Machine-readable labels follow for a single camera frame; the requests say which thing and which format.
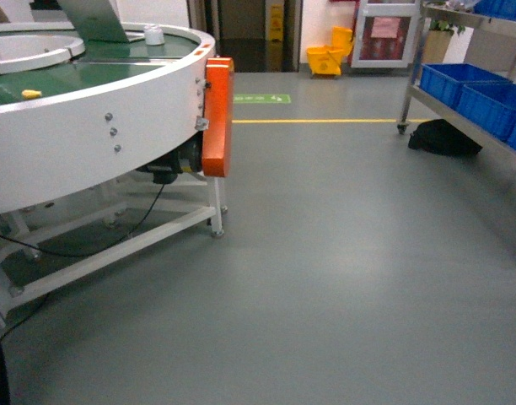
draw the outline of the stainless steel shelf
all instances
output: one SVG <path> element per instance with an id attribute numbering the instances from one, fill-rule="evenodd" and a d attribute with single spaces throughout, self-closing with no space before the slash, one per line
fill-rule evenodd
<path id="1" fill-rule="evenodd" d="M 441 101 L 436 100 L 430 94 L 422 91 L 418 86 L 411 86 L 408 89 L 408 95 L 421 101 L 425 106 L 433 110 L 451 125 L 464 132 L 483 148 L 491 149 L 494 157 L 501 161 L 508 162 L 508 164 L 516 170 L 516 151 L 510 148 L 506 143 L 496 139 L 489 132 L 467 120 Z"/>
<path id="2" fill-rule="evenodd" d="M 444 19 L 452 24 L 464 25 L 477 30 L 516 38 L 516 21 L 495 19 L 480 14 L 451 11 L 444 6 L 427 5 L 425 9 L 426 16 L 432 19 Z"/>

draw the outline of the orange panel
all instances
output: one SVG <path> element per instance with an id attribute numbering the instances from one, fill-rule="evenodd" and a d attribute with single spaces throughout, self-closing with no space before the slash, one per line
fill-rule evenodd
<path id="1" fill-rule="evenodd" d="M 202 166 L 204 175 L 226 177 L 230 169 L 232 118 L 234 109 L 234 61 L 231 57 L 207 60 L 204 117 L 209 129 L 204 131 Z"/>

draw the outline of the gray floor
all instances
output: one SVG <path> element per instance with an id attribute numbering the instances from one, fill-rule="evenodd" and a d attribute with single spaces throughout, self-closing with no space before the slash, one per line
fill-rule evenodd
<path id="1" fill-rule="evenodd" d="M 396 119 L 405 86 L 241 73 L 293 103 L 234 118 Z M 52 295 L 4 344 L 13 404 L 516 404 L 516 175 L 406 145 L 392 123 L 235 124 L 225 237 Z"/>

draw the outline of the black bag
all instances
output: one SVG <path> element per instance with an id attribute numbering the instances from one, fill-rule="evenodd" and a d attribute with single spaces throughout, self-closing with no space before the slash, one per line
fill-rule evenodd
<path id="1" fill-rule="evenodd" d="M 481 150 L 481 146 L 445 120 L 419 124 L 410 136 L 408 148 L 444 156 L 473 156 Z"/>

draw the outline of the yellow mop bucket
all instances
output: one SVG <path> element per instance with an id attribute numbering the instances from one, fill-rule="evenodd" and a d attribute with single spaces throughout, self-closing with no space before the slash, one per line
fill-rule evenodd
<path id="1" fill-rule="evenodd" d="M 312 74 L 340 75 L 344 49 L 334 46 L 313 46 L 307 48 L 307 58 Z"/>
<path id="2" fill-rule="evenodd" d="M 352 53 L 353 49 L 353 31 L 344 27 L 333 27 L 331 33 L 331 44 L 335 48 L 341 48 L 344 57 Z"/>

